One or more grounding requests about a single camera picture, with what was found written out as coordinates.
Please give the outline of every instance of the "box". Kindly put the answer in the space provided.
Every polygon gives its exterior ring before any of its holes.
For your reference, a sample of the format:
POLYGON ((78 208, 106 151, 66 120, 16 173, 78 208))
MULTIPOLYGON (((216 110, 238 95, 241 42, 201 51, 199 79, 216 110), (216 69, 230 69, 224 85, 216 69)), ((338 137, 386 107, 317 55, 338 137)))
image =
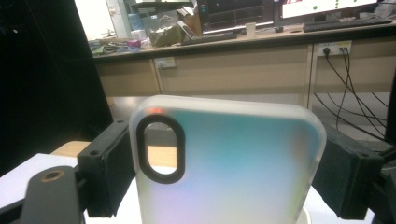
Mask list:
POLYGON ((157 32, 152 32, 148 37, 152 47, 163 47, 183 41, 184 32, 176 25, 158 30, 157 32))
POLYGON ((180 19, 184 21, 196 35, 202 36, 201 21, 197 7, 183 7, 178 9, 177 12, 180 15, 180 19))
POLYGON ((145 30, 135 30, 131 31, 131 37, 134 40, 143 40, 146 39, 146 31, 145 30))
POLYGON ((156 32, 159 29, 165 29, 172 26, 177 26, 178 14, 176 10, 158 13, 154 16, 142 18, 143 26, 146 35, 156 32))

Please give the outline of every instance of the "monitor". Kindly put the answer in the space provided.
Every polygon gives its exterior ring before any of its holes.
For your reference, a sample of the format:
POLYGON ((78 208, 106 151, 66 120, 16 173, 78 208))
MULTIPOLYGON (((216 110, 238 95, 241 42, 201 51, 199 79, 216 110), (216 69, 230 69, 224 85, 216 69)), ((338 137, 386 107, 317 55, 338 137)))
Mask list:
POLYGON ((225 33, 273 24, 274 0, 197 0, 203 34, 225 33))
POLYGON ((367 7, 377 0, 275 0, 275 21, 304 21, 309 17, 367 7))

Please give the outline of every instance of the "phone case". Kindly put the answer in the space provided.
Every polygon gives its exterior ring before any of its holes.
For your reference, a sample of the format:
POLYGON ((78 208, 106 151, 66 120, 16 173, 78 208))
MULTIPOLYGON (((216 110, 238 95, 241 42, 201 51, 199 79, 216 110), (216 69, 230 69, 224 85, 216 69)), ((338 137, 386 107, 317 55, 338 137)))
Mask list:
POLYGON ((297 105, 163 95, 136 109, 130 134, 143 224, 295 223, 326 142, 297 105), (149 165, 145 130, 157 122, 176 134, 169 175, 149 165))

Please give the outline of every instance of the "power outlet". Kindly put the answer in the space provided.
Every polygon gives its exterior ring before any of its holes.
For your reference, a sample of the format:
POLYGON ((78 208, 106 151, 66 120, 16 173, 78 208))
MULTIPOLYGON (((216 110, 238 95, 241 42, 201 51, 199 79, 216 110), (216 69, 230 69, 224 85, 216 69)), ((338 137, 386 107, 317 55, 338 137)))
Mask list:
POLYGON ((330 54, 329 54, 330 56, 342 55, 343 51, 341 51, 340 49, 345 49, 345 48, 347 48, 347 52, 350 54, 351 47, 352 47, 352 40, 319 44, 318 56, 326 56, 323 52, 323 50, 326 48, 330 49, 330 54))
POLYGON ((167 58, 158 58, 154 59, 156 67, 168 68, 168 67, 176 67, 176 62, 174 57, 167 58))

